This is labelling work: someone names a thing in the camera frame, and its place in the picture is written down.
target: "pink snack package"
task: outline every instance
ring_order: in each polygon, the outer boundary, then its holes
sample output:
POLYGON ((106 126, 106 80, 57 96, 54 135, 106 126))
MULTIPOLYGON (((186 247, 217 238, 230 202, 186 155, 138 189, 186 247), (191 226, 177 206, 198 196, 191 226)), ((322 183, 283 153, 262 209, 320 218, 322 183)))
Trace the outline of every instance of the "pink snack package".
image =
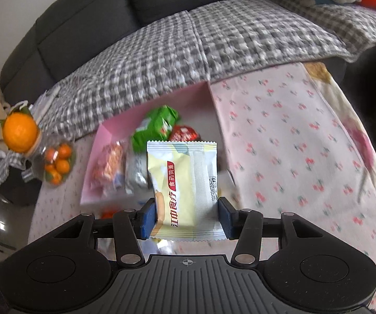
POLYGON ((92 170, 91 189, 107 187, 118 189, 124 186, 125 146, 115 142, 105 145, 92 170))

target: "yellow snack wrapper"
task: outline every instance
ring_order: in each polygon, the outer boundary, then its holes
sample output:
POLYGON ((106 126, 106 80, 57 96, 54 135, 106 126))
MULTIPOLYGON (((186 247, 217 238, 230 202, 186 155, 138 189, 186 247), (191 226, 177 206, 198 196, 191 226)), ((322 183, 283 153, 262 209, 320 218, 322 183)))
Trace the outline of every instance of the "yellow snack wrapper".
POLYGON ((157 223, 152 237, 221 239, 217 213, 217 144, 147 143, 147 168, 155 189, 157 223))

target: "qr code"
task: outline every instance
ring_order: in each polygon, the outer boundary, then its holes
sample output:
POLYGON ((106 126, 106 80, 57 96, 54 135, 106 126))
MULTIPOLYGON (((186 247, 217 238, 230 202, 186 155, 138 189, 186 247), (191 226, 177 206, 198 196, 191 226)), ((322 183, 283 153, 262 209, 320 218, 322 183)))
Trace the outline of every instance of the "qr code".
POLYGON ((210 176, 210 191, 212 193, 212 200, 217 201, 217 177, 216 176, 210 176))

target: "gingham fabric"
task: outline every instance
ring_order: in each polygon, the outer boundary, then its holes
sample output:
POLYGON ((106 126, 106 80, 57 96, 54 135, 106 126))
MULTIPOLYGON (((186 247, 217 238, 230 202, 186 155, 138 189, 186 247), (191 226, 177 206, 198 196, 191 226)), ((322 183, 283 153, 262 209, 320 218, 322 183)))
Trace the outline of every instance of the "gingham fabric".
POLYGON ((305 17, 341 39, 355 61, 368 48, 376 45, 376 10, 356 4, 320 4, 306 7, 300 0, 272 0, 305 17))
MULTIPOLYGON (((335 35, 270 0, 227 0, 158 20, 59 81, 40 128, 80 138, 101 122, 162 94, 275 64, 352 59, 335 35)), ((0 185, 18 155, 0 162, 0 185)))

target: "plastic container of oranges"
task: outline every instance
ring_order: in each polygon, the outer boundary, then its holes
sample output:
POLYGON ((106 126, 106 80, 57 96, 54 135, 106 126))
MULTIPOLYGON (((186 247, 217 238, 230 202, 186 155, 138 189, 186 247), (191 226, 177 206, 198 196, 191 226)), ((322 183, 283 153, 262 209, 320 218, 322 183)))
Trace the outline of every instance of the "plastic container of oranges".
POLYGON ((73 143, 59 134, 39 134, 34 148, 27 155, 34 177, 53 186, 62 184, 76 161, 73 143))

